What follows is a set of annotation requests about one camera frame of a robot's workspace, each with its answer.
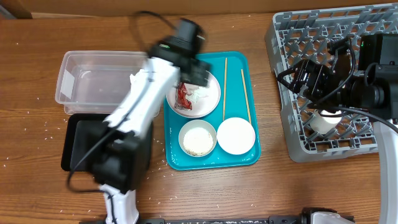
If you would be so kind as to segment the white napkin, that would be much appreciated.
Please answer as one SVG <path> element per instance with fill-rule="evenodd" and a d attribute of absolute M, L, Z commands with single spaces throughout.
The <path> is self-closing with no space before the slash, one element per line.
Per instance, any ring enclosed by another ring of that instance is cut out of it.
<path fill-rule="evenodd" d="M 186 89 L 185 98 L 191 103 L 196 103 L 198 100 L 208 97 L 210 92 L 209 88 L 202 86 L 186 86 Z"/>

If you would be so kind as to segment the red snack wrapper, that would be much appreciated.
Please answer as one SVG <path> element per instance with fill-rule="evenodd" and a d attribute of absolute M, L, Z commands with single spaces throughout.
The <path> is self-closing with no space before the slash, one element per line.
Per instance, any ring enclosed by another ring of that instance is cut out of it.
<path fill-rule="evenodd" d="M 184 83 L 179 83 L 175 92 L 175 107 L 181 110 L 192 110 L 192 103 L 186 99 L 188 91 Z"/>

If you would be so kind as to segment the white cup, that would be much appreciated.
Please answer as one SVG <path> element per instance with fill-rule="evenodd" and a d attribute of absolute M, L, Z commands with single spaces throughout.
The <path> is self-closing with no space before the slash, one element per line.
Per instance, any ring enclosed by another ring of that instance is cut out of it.
<path fill-rule="evenodd" d="M 316 110 L 314 115 L 309 125 L 315 132 L 324 135 L 338 125 L 342 112 L 331 113 L 326 110 Z"/>

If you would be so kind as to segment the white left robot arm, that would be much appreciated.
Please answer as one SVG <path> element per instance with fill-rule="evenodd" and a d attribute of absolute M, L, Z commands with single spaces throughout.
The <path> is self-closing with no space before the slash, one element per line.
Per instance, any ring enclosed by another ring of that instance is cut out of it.
<path fill-rule="evenodd" d="M 161 40 L 135 75 L 131 91 L 105 118 L 106 131 L 86 154 L 88 172 L 103 193 L 106 223 L 136 223 L 136 189 L 150 162 L 151 123 L 178 83 L 207 86 L 210 64 L 198 60 L 200 40 Z"/>

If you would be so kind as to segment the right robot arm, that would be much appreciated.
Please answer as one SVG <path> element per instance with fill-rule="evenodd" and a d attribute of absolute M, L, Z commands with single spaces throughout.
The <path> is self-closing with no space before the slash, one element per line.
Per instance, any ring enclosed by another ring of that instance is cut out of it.
<path fill-rule="evenodd" d="M 303 59 L 277 81 L 329 117 L 342 111 L 373 122 L 381 169 L 379 222 L 397 223 L 397 35 L 363 36 L 358 57 L 349 37 L 332 40 L 327 48 L 335 59 L 332 67 Z"/>

